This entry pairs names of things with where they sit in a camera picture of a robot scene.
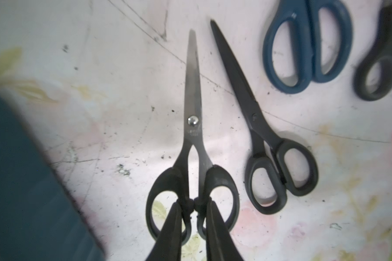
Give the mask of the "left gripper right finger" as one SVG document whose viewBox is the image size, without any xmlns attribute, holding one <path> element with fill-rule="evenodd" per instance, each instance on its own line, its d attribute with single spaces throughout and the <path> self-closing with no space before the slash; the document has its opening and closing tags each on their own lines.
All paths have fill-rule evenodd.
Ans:
<svg viewBox="0 0 392 261">
<path fill-rule="evenodd" d="M 208 261 L 242 261 L 216 203 L 207 205 L 206 251 Z"/>
</svg>

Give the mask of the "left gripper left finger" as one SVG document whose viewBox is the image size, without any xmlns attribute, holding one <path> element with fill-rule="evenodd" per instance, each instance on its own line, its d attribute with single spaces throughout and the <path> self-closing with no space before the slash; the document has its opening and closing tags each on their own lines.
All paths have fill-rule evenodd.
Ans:
<svg viewBox="0 0 392 261">
<path fill-rule="evenodd" d="M 181 207 L 173 203 L 155 245 L 147 257 L 147 261 L 180 261 L 181 260 Z"/>
</svg>

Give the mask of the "black scissors silver blades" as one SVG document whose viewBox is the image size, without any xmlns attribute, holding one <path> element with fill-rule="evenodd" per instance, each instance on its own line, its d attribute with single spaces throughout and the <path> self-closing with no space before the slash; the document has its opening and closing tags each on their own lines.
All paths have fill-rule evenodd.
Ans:
<svg viewBox="0 0 392 261">
<path fill-rule="evenodd" d="M 188 156 L 191 148 L 195 148 L 199 159 L 198 197 L 189 196 Z M 197 230 L 199 235 L 206 238 L 204 225 L 207 216 L 208 201 L 211 192 L 216 187 L 226 187 L 233 196 L 233 206 L 226 228 L 230 231 L 237 222 L 240 210 L 240 197 L 236 184 L 224 168 L 214 165 L 209 158 L 203 141 L 203 113 L 201 100 L 200 69 L 198 59 L 197 37 L 194 30 L 190 30 L 188 37 L 185 102 L 184 102 L 184 140 L 179 156 L 172 167 L 165 170 L 155 180 L 148 195 L 145 218 L 151 236 L 157 239 L 161 231 L 154 223 L 152 207 L 156 197 L 165 191 L 172 191 L 177 195 L 181 207 L 181 218 L 185 230 L 180 233 L 182 244 L 186 244 L 191 237 L 191 214 L 197 212 Z"/>
</svg>

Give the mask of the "large all-black scissors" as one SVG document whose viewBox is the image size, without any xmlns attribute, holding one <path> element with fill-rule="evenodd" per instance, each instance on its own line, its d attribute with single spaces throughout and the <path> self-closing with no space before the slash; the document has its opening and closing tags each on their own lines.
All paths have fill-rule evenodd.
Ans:
<svg viewBox="0 0 392 261">
<path fill-rule="evenodd" d="M 264 215 L 275 214 L 286 205 L 288 192 L 294 196 L 305 196 L 315 189 L 319 180 L 317 162 L 305 146 L 291 139 L 280 137 L 270 127 L 218 24 L 215 20 L 211 20 L 210 25 L 229 82 L 250 130 L 253 154 L 249 157 L 245 170 L 247 195 L 258 212 Z M 297 150 L 303 154 L 309 166 L 308 179 L 301 187 L 296 187 L 285 163 L 285 155 L 289 150 Z M 255 198 L 252 181 L 257 169 L 267 171 L 276 192 L 277 198 L 270 206 L 262 206 Z"/>
</svg>

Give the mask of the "teal plastic storage box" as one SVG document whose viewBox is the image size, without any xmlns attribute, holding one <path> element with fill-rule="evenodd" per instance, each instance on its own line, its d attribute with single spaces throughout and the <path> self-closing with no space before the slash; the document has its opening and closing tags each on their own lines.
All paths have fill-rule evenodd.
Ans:
<svg viewBox="0 0 392 261">
<path fill-rule="evenodd" d="M 0 98 L 0 261 L 104 259 L 52 168 Z"/>
</svg>

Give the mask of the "blue handled scissors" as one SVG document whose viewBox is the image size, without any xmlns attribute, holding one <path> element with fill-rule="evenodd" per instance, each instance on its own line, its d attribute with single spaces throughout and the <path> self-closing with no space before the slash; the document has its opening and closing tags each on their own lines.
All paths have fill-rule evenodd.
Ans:
<svg viewBox="0 0 392 261">
<path fill-rule="evenodd" d="M 321 28 L 319 11 L 328 9 L 335 17 L 340 30 L 340 49 L 334 65 L 323 73 L 321 64 Z M 294 44 L 295 67 L 298 81 L 291 87 L 277 75 L 272 59 L 274 39 L 279 27 L 291 24 L 291 38 Z M 304 91 L 311 81 L 330 82 L 345 67 L 352 49 L 353 27 L 350 13 L 342 1 L 280 1 L 275 17 L 270 24 L 262 49 L 265 72 L 270 82 L 281 92 L 297 94 Z"/>
</svg>

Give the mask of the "small dark scissors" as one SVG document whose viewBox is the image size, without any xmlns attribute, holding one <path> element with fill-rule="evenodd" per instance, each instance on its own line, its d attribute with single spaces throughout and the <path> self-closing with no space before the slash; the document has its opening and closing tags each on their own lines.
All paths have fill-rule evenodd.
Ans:
<svg viewBox="0 0 392 261">
<path fill-rule="evenodd" d="M 375 91 L 367 89 L 367 76 L 376 64 L 381 65 L 381 81 Z M 378 20 L 375 42 L 357 67 L 353 86 L 365 101 L 377 101 L 392 90 L 392 1 L 383 1 Z"/>
</svg>

